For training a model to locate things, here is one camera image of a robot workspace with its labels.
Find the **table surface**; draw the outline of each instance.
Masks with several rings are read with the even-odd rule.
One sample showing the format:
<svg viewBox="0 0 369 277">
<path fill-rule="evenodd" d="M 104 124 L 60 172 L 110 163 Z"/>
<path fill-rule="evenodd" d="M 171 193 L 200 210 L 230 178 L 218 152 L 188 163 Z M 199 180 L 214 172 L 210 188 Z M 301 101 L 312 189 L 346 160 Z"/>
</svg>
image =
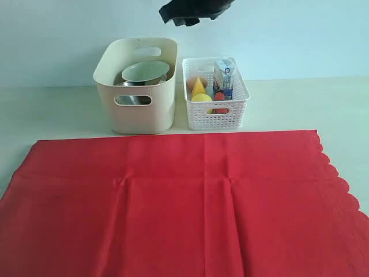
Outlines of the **table surface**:
<svg viewBox="0 0 369 277">
<path fill-rule="evenodd" d="M 369 215 L 369 77 L 246 81 L 241 132 L 317 129 L 331 164 Z M 177 86 L 166 134 L 196 133 Z M 121 136 L 110 130 L 95 87 L 0 89 L 0 197 L 38 140 Z"/>
</svg>

